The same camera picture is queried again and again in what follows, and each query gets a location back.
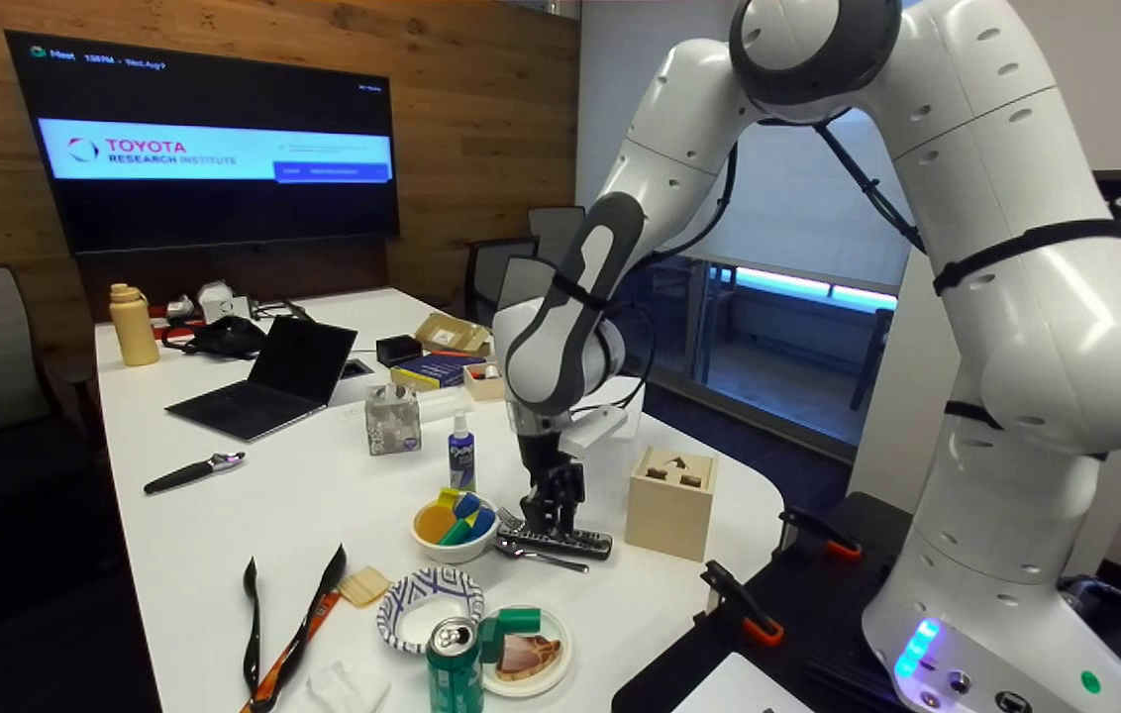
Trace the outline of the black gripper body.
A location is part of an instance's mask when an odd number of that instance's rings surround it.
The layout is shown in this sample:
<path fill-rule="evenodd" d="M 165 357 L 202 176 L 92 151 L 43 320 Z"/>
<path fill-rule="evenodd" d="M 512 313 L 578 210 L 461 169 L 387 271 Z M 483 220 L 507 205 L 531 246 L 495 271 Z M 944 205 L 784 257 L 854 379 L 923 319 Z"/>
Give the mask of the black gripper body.
<path fill-rule="evenodd" d="M 531 477 L 531 499 L 540 503 L 581 499 L 581 468 L 558 447 L 558 436 L 521 436 L 519 455 Z"/>

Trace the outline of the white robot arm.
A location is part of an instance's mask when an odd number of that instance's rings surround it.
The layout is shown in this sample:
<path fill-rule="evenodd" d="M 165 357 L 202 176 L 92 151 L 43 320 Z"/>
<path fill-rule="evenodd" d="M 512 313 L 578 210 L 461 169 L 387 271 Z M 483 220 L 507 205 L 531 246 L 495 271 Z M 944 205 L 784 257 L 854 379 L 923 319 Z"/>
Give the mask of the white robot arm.
<path fill-rule="evenodd" d="M 1061 576 L 1121 451 L 1121 225 L 1011 0 L 741 0 L 682 40 L 552 287 L 495 320 L 513 429 L 552 445 L 616 370 L 611 299 L 752 123 L 874 123 L 940 342 L 936 455 L 863 646 L 915 713 L 1121 713 L 1121 657 Z"/>

